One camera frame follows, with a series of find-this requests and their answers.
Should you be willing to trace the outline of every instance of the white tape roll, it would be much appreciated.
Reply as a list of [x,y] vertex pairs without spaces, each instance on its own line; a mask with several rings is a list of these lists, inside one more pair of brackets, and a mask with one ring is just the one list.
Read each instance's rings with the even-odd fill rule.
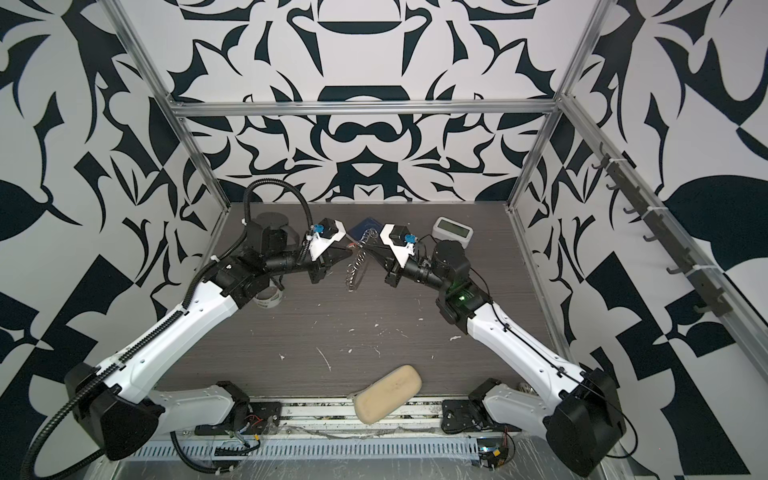
[[277,285],[270,280],[270,285],[257,293],[253,301],[261,308],[274,308],[283,301],[283,291],[277,288]]

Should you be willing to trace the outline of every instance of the white digital timer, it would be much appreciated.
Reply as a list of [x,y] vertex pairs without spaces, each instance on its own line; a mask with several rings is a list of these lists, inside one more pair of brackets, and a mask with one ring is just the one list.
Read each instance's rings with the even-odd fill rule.
[[473,232],[471,227],[445,217],[438,218],[432,227],[432,236],[435,240],[456,240],[464,248],[469,245]]

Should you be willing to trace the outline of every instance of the black and white wallpaper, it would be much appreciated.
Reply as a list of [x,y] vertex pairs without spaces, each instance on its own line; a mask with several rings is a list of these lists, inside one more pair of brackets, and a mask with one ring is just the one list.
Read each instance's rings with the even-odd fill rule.
[[574,94],[768,318],[768,2],[619,0]]
[[[63,378],[179,302],[218,203],[94,0],[0,2],[0,478]],[[96,449],[70,416],[38,460]]]
[[[613,376],[637,478],[765,478],[768,384],[563,117],[517,204],[577,362]],[[628,429],[621,445],[635,445]]]
[[552,98],[595,0],[130,0],[179,101]]
[[[277,177],[310,201],[507,200],[543,114],[191,118],[224,191]],[[281,187],[262,201],[296,199]]]

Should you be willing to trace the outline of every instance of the metal spring coil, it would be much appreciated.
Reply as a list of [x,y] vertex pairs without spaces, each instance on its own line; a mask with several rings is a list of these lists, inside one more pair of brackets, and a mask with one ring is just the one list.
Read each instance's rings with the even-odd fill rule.
[[362,238],[360,238],[360,241],[357,243],[359,247],[359,252],[355,257],[355,260],[352,263],[350,263],[346,268],[346,289],[348,292],[353,292],[357,290],[357,287],[360,284],[360,281],[357,279],[357,276],[362,275],[362,272],[364,271],[362,267],[363,267],[363,264],[366,262],[366,251],[362,247],[365,246],[366,242],[370,240],[374,240],[376,238],[379,238],[379,232],[376,231],[375,228],[369,228],[368,230],[366,230],[366,232],[362,235]]

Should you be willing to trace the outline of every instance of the wood grain surface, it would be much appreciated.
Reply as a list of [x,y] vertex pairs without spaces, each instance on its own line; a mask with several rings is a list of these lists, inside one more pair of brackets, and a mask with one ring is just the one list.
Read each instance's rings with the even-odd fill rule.
[[[335,218],[350,229],[373,217],[381,223],[408,225],[418,237],[431,233],[440,216],[469,225],[475,233],[467,257],[488,281],[494,300],[551,346],[503,204],[311,208],[316,222]],[[298,204],[254,204],[251,215],[263,211],[286,214],[296,231],[306,229]],[[242,217],[242,204],[234,204],[216,252],[224,251],[240,234]],[[430,241],[426,243],[431,251]],[[371,262],[360,288],[347,292],[347,263],[337,264],[317,285],[310,284],[306,273],[286,276],[279,306],[270,310],[253,303],[245,306],[193,346],[157,387],[198,389],[230,380],[252,396],[347,396],[405,364],[413,365],[422,377],[420,395],[466,395],[488,377],[510,386],[521,381],[490,349],[444,321],[435,305],[436,291],[405,278],[394,289],[384,283],[384,270]]]

